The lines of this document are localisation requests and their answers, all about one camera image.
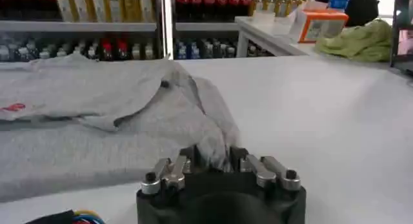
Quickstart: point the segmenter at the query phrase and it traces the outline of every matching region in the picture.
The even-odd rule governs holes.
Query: oil bottle
[[[152,0],[140,0],[142,22],[154,22],[154,9]]]
[[[125,0],[126,22],[140,22],[139,0]]]
[[[74,0],[80,22],[96,22],[95,9],[92,0]]]
[[[65,22],[78,22],[79,14],[77,13],[74,0],[57,0],[60,13]]]
[[[112,22],[120,23],[125,21],[125,4],[123,0],[109,0],[109,7]]]
[[[108,0],[93,0],[97,22],[112,22]]]

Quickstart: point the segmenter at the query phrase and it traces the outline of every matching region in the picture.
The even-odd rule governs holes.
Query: orange box
[[[298,43],[315,43],[318,37],[337,36],[347,20],[348,15],[337,10],[297,10],[289,35]]]

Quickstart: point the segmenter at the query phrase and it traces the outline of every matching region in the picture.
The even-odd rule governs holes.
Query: person
[[[329,0],[317,0],[327,3]],[[348,15],[346,26],[363,26],[379,15],[378,0],[350,0],[345,13]]]

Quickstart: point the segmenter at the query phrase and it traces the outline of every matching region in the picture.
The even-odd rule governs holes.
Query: green towel
[[[320,37],[316,49],[356,61],[388,61],[392,28],[380,19],[365,26],[344,28],[336,37]]]

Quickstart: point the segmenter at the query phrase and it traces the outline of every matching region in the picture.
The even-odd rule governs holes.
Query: white counter
[[[215,84],[243,146],[295,168],[307,223],[411,223],[413,85],[375,64],[309,56],[182,61]],[[0,204],[2,223],[89,208],[135,223],[137,184]]]

